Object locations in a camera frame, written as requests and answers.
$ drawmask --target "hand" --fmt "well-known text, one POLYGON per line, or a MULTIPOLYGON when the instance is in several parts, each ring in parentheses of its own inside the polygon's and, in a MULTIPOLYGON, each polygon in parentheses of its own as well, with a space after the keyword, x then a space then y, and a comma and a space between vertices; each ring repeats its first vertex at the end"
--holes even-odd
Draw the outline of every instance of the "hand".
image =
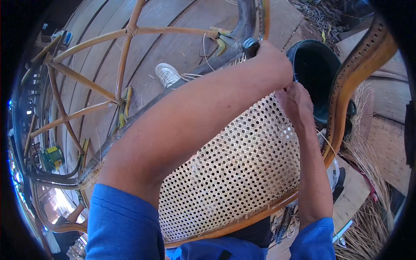
POLYGON ((287 91, 276 91, 275 96, 296 130, 314 129, 313 104, 309 92, 302 84, 293 82, 287 91))
POLYGON ((293 81, 293 65, 286 57, 269 41, 260 41, 257 55, 248 60, 258 70, 259 80, 270 79, 275 90, 287 88, 293 81))

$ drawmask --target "white sneaker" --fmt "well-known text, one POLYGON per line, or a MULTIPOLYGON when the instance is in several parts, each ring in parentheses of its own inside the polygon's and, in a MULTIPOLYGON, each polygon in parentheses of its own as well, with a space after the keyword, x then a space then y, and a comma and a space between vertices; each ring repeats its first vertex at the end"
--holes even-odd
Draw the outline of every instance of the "white sneaker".
POLYGON ((162 85, 165 86, 165 89, 181 79, 178 71, 167 63, 160 63, 157 65, 155 72, 162 85))

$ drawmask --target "plastic bag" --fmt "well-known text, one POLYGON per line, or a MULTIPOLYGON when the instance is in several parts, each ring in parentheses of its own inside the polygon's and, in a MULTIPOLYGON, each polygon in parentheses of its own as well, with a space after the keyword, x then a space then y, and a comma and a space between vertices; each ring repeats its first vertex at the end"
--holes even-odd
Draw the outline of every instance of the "plastic bag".
POLYGON ((332 192, 334 192, 335 186, 337 185, 339 178, 339 166, 338 161, 334 158, 331 165, 327 169, 329 185, 331 186, 332 192))

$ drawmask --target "woven cane seat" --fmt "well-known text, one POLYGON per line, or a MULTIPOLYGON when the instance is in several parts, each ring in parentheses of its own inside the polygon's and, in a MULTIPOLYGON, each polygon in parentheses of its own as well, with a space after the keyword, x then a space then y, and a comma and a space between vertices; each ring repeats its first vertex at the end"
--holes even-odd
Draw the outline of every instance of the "woven cane seat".
POLYGON ((244 218, 295 188, 299 177, 296 133, 271 94, 164 179, 164 241, 200 236, 244 218))

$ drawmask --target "yellow label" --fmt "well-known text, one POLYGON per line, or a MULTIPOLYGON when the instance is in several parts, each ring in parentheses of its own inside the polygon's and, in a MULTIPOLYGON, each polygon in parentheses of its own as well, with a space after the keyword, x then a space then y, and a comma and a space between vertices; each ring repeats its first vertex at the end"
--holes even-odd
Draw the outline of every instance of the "yellow label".
POLYGON ((56 146, 46 149, 46 151, 48 153, 51 153, 51 152, 54 152, 54 151, 57 151, 57 150, 58 150, 58 148, 56 148, 56 146))
POLYGON ((61 160, 58 160, 58 161, 55 162, 55 169, 57 171, 59 171, 59 168, 61 168, 61 166, 62 166, 62 161, 61 160))

